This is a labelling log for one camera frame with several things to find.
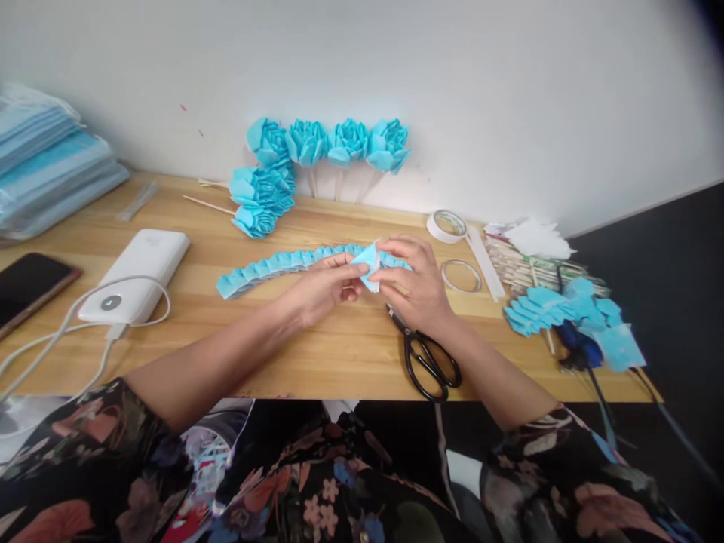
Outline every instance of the white power bank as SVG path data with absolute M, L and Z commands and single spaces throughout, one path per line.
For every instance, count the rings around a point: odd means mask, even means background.
M 188 236 L 182 232 L 139 230 L 99 286 L 131 275 L 149 275 L 167 286 L 189 244 Z M 96 292 L 85 301 L 78 318 L 87 322 L 142 324 L 149 319 L 162 294 L 153 281 L 130 279 Z

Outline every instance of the hand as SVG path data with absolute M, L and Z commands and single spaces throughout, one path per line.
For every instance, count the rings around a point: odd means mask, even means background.
M 367 264 L 350 264 L 354 255 L 340 253 L 314 264 L 279 301 L 309 328 L 342 302 L 354 302 L 362 294 L 360 276 L 367 273 Z
M 400 267 L 380 269 L 370 275 L 370 280 L 380 281 L 379 291 L 408 326 L 436 339 L 442 325 L 449 324 L 456 316 L 447 301 L 445 284 L 437 269 L 432 247 L 411 235 L 397 234 L 378 242 L 377 248 L 406 259 L 413 271 Z M 400 292 L 392 283 L 407 290 L 407 294 Z

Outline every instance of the woman's right hand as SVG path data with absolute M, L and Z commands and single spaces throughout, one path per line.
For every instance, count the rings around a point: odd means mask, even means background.
M 437 269 L 432 247 L 426 241 L 407 234 L 396 234 L 377 243 L 379 250 L 404 258 L 413 269 L 384 268 L 370 275 L 371 281 L 380 281 L 379 291 L 389 300 L 394 310 L 402 315 L 408 326 L 430 337 L 437 336 L 456 318 L 445 294 L 440 270 Z M 407 291 L 402 293 L 396 283 Z

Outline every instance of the scissors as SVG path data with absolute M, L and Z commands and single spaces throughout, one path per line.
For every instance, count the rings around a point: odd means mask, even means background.
M 428 400 L 435 403 L 443 403 L 448 397 L 448 387 L 458 388 L 462 383 L 462 375 L 460 374 L 458 363 L 453 360 L 453 357 L 451 357 L 445 349 L 443 349 L 440 343 L 436 342 L 430 336 L 426 336 L 422 332 L 413 332 L 405 324 L 405 321 L 402 320 L 402 317 L 394 312 L 391 305 L 385 304 L 385 307 L 387 308 L 387 312 L 390 314 L 390 317 L 392 317 L 393 322 L 397 325 L 397 328 L 400 329 L 405 338 L 405 361 L 407 362 L 407 372 L 410 374 L 410 378 L 412 379 L 415 388 L 417 388 L 420 391 L 420 394 L 425 396 Z M 425 356 L 422 356 L 415 351 L 413 348 L 414 341 L 417 341 L 420 344 Z M 439 349 L 440 352 L 444 353 L 447 357 L 447 360 L 452 366 L 452 371 L 455 372 L 455 376 L 452 380 L 448 379 L 440 368 L 437 360 L 435 360 L 435 357 L 430 351 L 429 344 L 435 345 L 435 347 L 437 347 L 437 349 Z M 440 396 L 433 396 L 422 387 L 420 381 L 415 375 L 415 370 L 413 369 L 413 359 L 419 362 L 422 367 L 424 367 L 428 373 L 432 375 L 433 379 L 437 381 L 437 384 L 440 386 L 440 390 L 442 391 Z

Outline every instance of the wooden table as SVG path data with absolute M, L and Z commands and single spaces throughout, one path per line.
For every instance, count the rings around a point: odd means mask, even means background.
M 116 216 L 139 188 L 156 179 L 152 200 L 131 222 Z M 84 270 L 78 282 L 0 342 L 0 360 L 39 336 L 51 333 L 83 292 L 95 287 L 116 257 L 141 228 L 185 232 L 191 247 L 170 283 L 173 311 L 162 324 L 129 330 L 116 343 L 103 380 L 121 376 L 174 349 L 200 339 L 266 303 L 297 279 L 294 275 L 262 284 L 242 297 L 225 301 L 216 291 L 221 274 L 278 251 L 308 250 L 324 245 L 368 245 L 376 238 L 408 232 L 433 244 L 438 262 L 462 259 L 475 265 L 466 243 L 445 245 L 425 229 L 418 213 L 384 210 L 334 201 L 297 198 L 296 206 L 263 240 L 238 231 L 229 216 L 181 197 L 187 194 L 234 210 L 228 193 L 201 188 L 189 179 L 138 173 L 131 181 L 86 207 L 34 240 L 0 250 L 0 268 L 30 251 L 55 256 Z M 456 313 L 471 322 L 501 353 L 562 401 L 593 401 L 590 382 L 563 374 L 540 335 L 526 339 L 514 333 L 486 289 L 476 294 L 448 289 Z M 104 327 L 66 336 L 18 389 L 19 394 L 73 394 L 97 371 L 105 345 Z M 355 304 L 342 305 L 286 345 L 238 390 L 249 397 L 366 398 L 420 400 L 401 357 L 402 336 L 383 310 L 380 295 L 365 292 Z M 0 381 L 4 389 L 40 351 L 25 353 Z M 609 401 L 648 401 L 628 375 L 597 370 Z M 468 383 L 451 391 L 453 400 L 474 400 Z

